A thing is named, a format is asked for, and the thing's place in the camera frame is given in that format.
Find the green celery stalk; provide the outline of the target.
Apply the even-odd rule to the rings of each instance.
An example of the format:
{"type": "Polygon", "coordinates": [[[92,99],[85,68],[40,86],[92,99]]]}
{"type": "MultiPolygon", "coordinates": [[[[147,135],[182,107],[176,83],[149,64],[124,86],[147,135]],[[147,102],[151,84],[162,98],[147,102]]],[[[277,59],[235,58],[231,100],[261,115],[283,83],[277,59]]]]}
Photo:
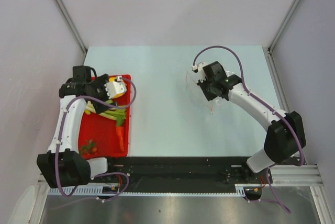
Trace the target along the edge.
{"type": "Polygon", "coordinates": [[[97,114],[97,115],[102,116],[104,118],[115,120],[115,121],[117,119],[125,120],[126,119],[126,114],[127,114],[126,109],[108,109],[105,112],[102,112],[102,113],[98,114],[95,111],[91,102],[87,103],[84,112],[88,115],[90,115],[91,113],[94,113],[94,114],[97,114]]]}

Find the clear zip top bag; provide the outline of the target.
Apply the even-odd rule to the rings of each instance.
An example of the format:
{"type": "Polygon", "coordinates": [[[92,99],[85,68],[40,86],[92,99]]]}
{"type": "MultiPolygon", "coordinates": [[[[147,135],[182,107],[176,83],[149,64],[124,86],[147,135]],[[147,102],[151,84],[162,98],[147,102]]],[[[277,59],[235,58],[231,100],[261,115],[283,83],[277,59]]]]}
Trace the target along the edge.
{"type": "Polygon", "coordinates": [[[201,88],[197,85],[197,81],[198,78],[195,73],[192,71],[186,71],[185,82],[188,92],[191,94],[191,97],[195,101],[196,105],[212,115],[220,109],[229,107],[228,102],[221,97],[208,101],[201,88]]]}

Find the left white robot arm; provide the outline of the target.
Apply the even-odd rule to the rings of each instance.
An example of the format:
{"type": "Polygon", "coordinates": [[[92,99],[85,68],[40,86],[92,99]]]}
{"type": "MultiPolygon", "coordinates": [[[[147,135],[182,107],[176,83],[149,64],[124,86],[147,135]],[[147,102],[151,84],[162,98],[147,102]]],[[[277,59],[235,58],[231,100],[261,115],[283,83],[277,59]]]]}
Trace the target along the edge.
{"type": "Polygon", "coordinates": [[[107,158],[84,159],[79,151],[79,133],[88,102],[101,112],[106,107],[95,98],[107,101],[108,74],[97,76],[90,66],[74,66],[72,77],[59,89],[60,114],[52,142],[37,156],[37,166],[51,188],[86,185],[98,175],[104,182],[115,178],[116,170],[107,158]]]}

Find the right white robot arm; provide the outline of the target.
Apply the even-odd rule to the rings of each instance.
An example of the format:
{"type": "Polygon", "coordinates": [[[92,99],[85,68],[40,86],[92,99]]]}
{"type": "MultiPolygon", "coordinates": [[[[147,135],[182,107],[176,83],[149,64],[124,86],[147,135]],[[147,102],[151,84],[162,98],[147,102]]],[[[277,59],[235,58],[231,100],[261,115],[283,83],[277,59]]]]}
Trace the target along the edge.
{"type": "Polygon", "coordinates": [[[287,160],[306,146],[303,121],[299,113],[288,113],[276,109],[260,98],[256,99],[255,95],[244,87],[241,77],[235,74],[228,75],[217,61],[193,65],[192,71],[198,74],[197,85],[208,101],[220,97],[236,104],[266,131],[264,147],[249,157],[246,161],[247,166],[241,170],[241,176],[246,182],[255,182],[261,171],[287,160]]]}

